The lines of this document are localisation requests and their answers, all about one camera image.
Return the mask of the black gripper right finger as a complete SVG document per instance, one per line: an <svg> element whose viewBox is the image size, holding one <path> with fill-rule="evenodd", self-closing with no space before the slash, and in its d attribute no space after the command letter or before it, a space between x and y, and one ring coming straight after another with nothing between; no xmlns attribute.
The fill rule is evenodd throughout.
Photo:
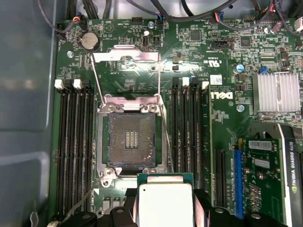
<svg viewBox="0 0 303 227"><path fill-rule="evenodd" d="M213 207L203 189L194 189L194 217L196 227L284 227L285 224L259 213L249 212L238 218L222 207Z"/></svg>

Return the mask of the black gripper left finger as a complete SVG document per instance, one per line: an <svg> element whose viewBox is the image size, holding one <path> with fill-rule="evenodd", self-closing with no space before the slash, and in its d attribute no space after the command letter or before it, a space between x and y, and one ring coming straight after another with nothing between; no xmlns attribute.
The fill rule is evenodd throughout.
<svg viewBox="0 0 303 227"><path fill-rule="evenodd" d="M127 189L125 195L124 205L112 208L109 214L98 218L93 212L78 212L64 221L62 227L137 227L134 221L137 189Z"/></svg>

